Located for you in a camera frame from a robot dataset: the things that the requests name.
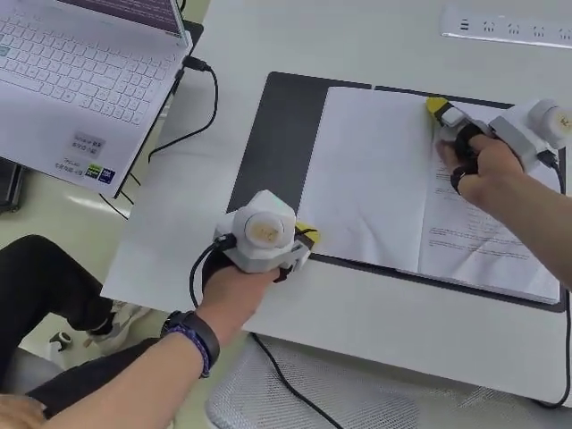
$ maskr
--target human arm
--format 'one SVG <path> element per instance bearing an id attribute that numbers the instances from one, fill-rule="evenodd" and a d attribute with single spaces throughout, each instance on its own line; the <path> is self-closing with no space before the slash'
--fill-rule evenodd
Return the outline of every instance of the human arm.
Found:
<path id="1" fill-rule="evenodd" d="M 459 193 L 503 223 L 567 287 L 572 287 L 572 199 L 547 188 L 523 172 L 500 140 L 476 136 L 479 173 L 463 177 Z M 454 150 L 438 146 L 450 172 L 461 165 Z"/>
<path id="2" fill-rule="evenodd" d="M 222 347 L 255 313 L 278 272 L 215 273 L 197 310 Z M 203 369 L 198 349 L 180 333 L 168 334 L 109 384 L 67 408 L 46 429 L 164 429 Z"/>

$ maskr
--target black trousers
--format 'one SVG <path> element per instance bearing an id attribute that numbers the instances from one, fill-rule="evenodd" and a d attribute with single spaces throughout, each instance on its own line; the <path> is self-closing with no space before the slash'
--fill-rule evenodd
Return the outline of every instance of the black trousers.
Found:
<path id="1" fill-rule="evenodd" d="M 39 236 L 19 239 L 0 250 L 0 386 L 21 340 L 48 313 L 65 318 L 77 331 L 98 328 L 113 302 L 101 298 L 102 284 L 53 242 Z M 53 416 L 114 379 L 156 342 L 139 345 L 76 366 L 28 396 Z"/>

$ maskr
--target black cable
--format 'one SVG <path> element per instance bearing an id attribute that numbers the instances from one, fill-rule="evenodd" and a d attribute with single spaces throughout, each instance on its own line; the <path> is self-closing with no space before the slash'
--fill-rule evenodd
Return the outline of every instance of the black cable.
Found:
<path id="1" fill-rule="evenodd" d="M 101 197 L 101 199 L 103 199 L 107 203 L 108 206 L 110 206 L 115 211 L 115 213 L 117 213 L 119 216 L 121 216 L 126 221 L 129 219 L 129 217 L 127 217 L 125 214 L 120 212 L 117 208 L 115 208 L 115 206 L 113 204 L 111 204 L 109 201 L 107 201 L 103 195 L 99 194 L 99 196 Z"/>
<path id="2" fill-rule="evenodd" d="M 190 269 L 189 293 L 190 293 L 190 299 L 193 301 L 193 305 L 195 306 L 195 308 L 198 308 L 197 296 L 195 295 L 195 273 L 197 272 L 200 263 L 203 262 L 203 259 L 205 259 L 209 253 L 215 250 L 217 246 L 219 246 L 219 243 L 214 242 L 208 248 L 206 248 L 205 251 L 200 254 L 200 257 L 198 257 L 198 259 L 195 261 L 193 267 Z"/>
<path id="3" fill-rule="evenodd" d="M 260 349 L 266 354 L 266 356 L 268 357 L 268 359 L 272 363 L 272 366 L 274 367 L 274 371 L 276 371 L 276 374 L 278 375 L 278 379 L 282 382 L 282 384 L 284 384 L 284 387 L 286 387 L 286 389 L 288 389 L 292 395 L 294 395 L 296 398 L 298 398 L 299 400 L 304 402 L 306 405 L 308 405 L 310 408 L 312 408 L 317 414 L 319 414 L 324 419 L 326 419 L 330 425 L 332 425 L 333 427 L 335 427 L 337 429 L 343 429 L 342 425 L 340 425 L 338 422 L 336 422 L 325 411 L 323 411 L 314 402 L 312 402 L 311 400 L 306 398 L 304 395 L 302 395 L 299 391 L 297 391 L 290 384 L 290 382 L 286 379 L 286 377 L 284 376 L 284 373 L 282 372 L 282 370 L 278 366 L 278 362 L 276 362 L 276 359 L 274 359 L 274 356 L 272 356 L 272 353 L 266 347 L 266 345 L 258 338 L 258 335 L 256 335 L 255 333 L 251 333 L 250 335 L 252 335 L 252 339 L 258 344 L 258 347 L 260 347 Z"/>
<path id="4" fill-rule="evenodd" d="M 213 114 L 211 115 L 211 119 L 208 121 L 208 123 L 203 128 L 201 128 L 199 130 L 192 131 L 185 136 L 179 137 L 178 139 L 173 140 L 170 143 L 167 143 L 166 145 L 163 145 L 161 147 L 153 149 L 151 151 L 151 153 L 149 154 L 149 158 L 148 158 L 149 162 L 151 162 L 151 156 L 153 156 L 157 152 L 165 150 L 168 147 L 171 147 L 172 145 L 176 145 L 180 141 L 190 139 L 191 137 L 195 137 L 196 135 L 200 134 L 201 132 L 208 130 L 211 127 L 211 125 L 213 125 L 213 122 L 215 122 L 216 114 L 218 113 L 218 79 L 216 78 L 215 71 L 204 61 L 198 60 L 197 58 L 193 58 L 193 57 L 185 58 L 185 60 L 183 61 L 183 65 L 187 68 L 190 68 L 192 70 L 196 70 L 198 72 L 209 72 L 209 73 L 211 73 L 211 76 L 213 77 L 213 83 L 214 83 L 214 109 L 213 109 Z"/>
<path id="5" fill-rule="evenodd" d="M 124 197 L 127 198 L 127 200 L 131 203 L 132 206 L 135 206 L 135 203 L 133 202 L 133 200 L 131 198 L 128 197 L 128 195 L 123 192 L 122 190 L 119 191 Z"/>
<path id="6" fill-rule="evenodd" d="M 135 181 L 135 183 L 137 183 L 139 186 L 141 186 L 141 182 L 139 181 L 139 179 L 137 177 L 135 177 L 135 174 L 133 174 L 132 172 L 129 173 L 129 176 L 131 176 L 133 178 L 133 180 Z"/>
<path id="7" fill-rule="evenodd" d="M 558 176 L 558 182 L 560 185 L 560 194 L 566 195 L 566 182 L 564 181 L 564 176 L 562 171 L 556 161 L 556 156 L 550 152 L 545 151 L 538 155 L 538 159 L 546 166 L 550 167 L 556 172 Z M 533 400 L 536 405 L 546 409 L 556 409 L 561 408 L 570 396 L 570 337 L 572 334 L 572 315 L 570 314 L 570 292 L 568 289 L 564 292 L 564 305 L 566 306 L 566 388 L 564 389 L 564 394 L 562 398 L 555 403 L 543 402 L 541 400 Z"/>

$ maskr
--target chair backrest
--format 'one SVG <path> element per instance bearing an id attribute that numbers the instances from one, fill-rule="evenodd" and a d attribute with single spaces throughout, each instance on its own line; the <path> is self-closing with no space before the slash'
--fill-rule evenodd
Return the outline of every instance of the chair backrest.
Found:
<path id="1" fill-rule="evenodd" d="M 24 394 L 48 382 L 62 372 L 62 368 L 24 349 L 16 350 L 2 386 L 3 393 Z"/>

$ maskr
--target forearm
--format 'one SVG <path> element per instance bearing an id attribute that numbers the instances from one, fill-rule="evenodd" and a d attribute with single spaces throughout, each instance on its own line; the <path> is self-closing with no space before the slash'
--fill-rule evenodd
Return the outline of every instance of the forearm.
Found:
<path id="1" fill-rule="evenodd" d="M 46 429 L 163 429 L 199 378 L 203 359 L 182 334 L 159 341 L 117 378 L 46 423 Z"/>
<path id="2" fill-rule="evenodd" d="M 572 199 L 527 175 L 491 179 L 477 203 L 572 287 Z"/>

